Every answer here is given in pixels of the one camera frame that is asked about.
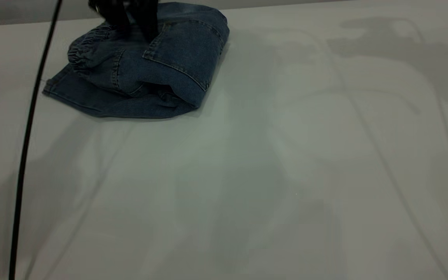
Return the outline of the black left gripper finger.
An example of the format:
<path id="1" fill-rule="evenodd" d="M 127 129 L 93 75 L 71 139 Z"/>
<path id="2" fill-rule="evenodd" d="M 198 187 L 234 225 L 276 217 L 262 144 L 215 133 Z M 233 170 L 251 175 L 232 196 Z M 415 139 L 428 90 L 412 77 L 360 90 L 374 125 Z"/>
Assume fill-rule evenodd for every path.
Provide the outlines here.
<path id="1" fill-rule="evenodd" d="M 105 21 L 112 26 L 117 27 L 119 31 L 127 32 L 130 30 L 130 20 L 125 10 L 109 10 L 105 13 Z"/>
<path id="2" fill-rule="evenodd" d="M 158 36 L 157 8 L 136 9 L 132 16 L 146 41 L 153 41 Z"/>

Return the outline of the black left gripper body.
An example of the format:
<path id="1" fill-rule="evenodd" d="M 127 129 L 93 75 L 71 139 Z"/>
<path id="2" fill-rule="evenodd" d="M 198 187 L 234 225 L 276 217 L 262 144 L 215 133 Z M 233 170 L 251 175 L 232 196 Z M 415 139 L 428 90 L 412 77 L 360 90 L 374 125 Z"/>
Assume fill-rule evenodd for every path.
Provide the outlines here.
<path id="1" fill-rule="evenodd" d="M 158 5 L 158 0 L 89 0 L 88 6 L 96 12 L 113 12 L 139 8 L 142 11 Z"/>

